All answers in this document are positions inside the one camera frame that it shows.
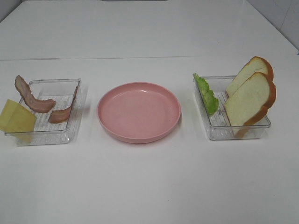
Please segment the short bacon strip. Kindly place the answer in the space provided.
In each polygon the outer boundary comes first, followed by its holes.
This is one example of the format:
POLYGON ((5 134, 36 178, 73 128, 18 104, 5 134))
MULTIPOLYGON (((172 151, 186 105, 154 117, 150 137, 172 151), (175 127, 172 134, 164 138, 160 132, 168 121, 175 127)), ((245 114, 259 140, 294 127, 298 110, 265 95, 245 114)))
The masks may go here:
POLYGON ((76 99, 77 92, 78 92, 78 86, 75 88, 71 105, 63 110, 53 110, 48 119, 49 123, 58 124, 69 119, 73 104, 76 99))

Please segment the bread slice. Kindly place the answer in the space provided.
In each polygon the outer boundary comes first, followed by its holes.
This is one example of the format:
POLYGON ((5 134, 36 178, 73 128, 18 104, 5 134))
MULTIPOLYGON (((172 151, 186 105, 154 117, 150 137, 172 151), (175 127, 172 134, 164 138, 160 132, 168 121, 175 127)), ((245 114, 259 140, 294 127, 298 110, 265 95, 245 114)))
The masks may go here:
POLYGON ((231 97, 235 91, 255 72, 261 72, 267 75, 271 81, 274 79, 274 72, 270 63, 264 58, 255 56, 243 66, 243 68, 238 72, 237 76, 226 88, 228 97, 231 97))
POLYGON ((276 100, 276 87, 269 77, 255 72, 225 102, 231 126, 251 126, 260 121, 276 100))

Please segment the green lettuce leaf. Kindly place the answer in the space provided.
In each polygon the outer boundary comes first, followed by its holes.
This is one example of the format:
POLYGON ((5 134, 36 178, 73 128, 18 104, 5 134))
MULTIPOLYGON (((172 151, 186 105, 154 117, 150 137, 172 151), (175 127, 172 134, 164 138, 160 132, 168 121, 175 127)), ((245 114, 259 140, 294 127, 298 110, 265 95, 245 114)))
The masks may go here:
POLYGON ((210 89, 208 82, 200 77, 197 73, 193 73, 193 78, 197 83, 197 87, 202 93, 204 105, 207 113, 211 116, 215 114, 219 107, 219 101, 214 96, 214 92, 210 89))

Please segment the yellow cheese slice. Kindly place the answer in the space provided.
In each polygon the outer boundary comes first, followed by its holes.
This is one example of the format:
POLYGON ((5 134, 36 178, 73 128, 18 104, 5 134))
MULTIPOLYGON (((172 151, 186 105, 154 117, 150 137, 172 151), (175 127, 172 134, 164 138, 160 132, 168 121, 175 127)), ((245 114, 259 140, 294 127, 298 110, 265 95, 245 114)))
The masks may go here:
POLYGON ((0 130, 6 133, 32 132, 36 116, 21 104, 8 99, 0 114, 0 130))

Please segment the long bacon strip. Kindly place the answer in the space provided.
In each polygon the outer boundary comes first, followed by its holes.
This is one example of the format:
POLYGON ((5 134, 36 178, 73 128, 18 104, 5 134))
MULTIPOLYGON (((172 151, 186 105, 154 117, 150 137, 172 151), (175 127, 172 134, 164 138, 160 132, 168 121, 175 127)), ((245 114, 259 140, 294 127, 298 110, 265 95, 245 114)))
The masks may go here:
POLYGON ((36 99, 31 92, 30 86, 20 75, 15 78, 14 85, 23 98, 25 104, 34 112, 48 113, 56 104, 53 99, 36 99))

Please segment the pink round plate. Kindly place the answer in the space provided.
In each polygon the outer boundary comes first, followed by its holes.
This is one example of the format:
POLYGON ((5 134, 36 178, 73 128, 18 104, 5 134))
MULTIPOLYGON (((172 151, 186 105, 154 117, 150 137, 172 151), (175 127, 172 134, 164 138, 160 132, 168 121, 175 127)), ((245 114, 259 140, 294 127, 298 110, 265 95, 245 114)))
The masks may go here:
POLYGON ((143 144, 170 134, 181 117, 181 106, 168 89, 135 82, 108 91, 98 102, 97 115, 111 137, 143 144))

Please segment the clear right plastic tray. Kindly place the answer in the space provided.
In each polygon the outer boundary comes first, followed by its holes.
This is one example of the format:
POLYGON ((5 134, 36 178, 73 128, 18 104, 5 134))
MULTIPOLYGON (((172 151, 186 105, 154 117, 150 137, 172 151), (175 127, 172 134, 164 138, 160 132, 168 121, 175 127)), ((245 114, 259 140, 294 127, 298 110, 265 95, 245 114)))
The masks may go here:
POLYGON ((203 97, 197 82, 194 79, 194 94, 201 116, 204 132, 210 140, 238 140, 259 139, 270 128, 271 122, 267 116, 251 126, 231 126, 224 107, 228 99, 227 86, 234 76, 203 77, 219 101, 217 112, 210 116, 203 102, 203 97))

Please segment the clear left plastic tray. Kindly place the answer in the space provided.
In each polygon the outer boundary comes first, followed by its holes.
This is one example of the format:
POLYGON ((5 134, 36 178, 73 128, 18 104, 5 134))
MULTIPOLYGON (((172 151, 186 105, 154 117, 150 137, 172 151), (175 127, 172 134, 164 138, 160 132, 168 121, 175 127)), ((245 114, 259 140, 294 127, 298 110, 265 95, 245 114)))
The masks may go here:
POLYGON ((53 110, 72 106, 70 116, 64 122, 52 124, 48 121, 51 112, 37 113, 29 110, 36 117, 33 131, 5 131, 4 135, 15 137, 18 146, 66 144, 75 139, 85 103, 85 94, 80 88, 81 79, 32 80, 28 85, 36 99, 53 99, 56 102, 53 110))

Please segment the clear plastic tray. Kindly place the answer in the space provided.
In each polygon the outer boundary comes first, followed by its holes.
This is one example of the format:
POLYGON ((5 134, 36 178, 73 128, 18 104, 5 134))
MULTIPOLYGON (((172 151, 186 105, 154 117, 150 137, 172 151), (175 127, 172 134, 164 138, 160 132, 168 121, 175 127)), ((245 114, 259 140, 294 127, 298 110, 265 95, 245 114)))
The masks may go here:
POLYGON ((51 112, 37 113, 29 110, 36 117, 33 131, 5 131, 4 135, 15 137, 18 146, 66 144, 75 139, 85 103, 85 94, 80 88, 81 79, 32 80, 28 85, 36 99, 53 99, 56 102, 53 110, 72 106, 70 116, 64 122, 52 124, 48 121, 51 112))
POLYGON ((238 140, 259 139, 270 128, 271 122, 267 116, 251 126, 231 126, 224 107, 228 99, 227 86, 234 76, 203 77, 219 101, 217 112, 210 116, 203 102, 203 97, 197 82, 194 79, 194 94, 201 116, 204 132, 210 140, 238 140))

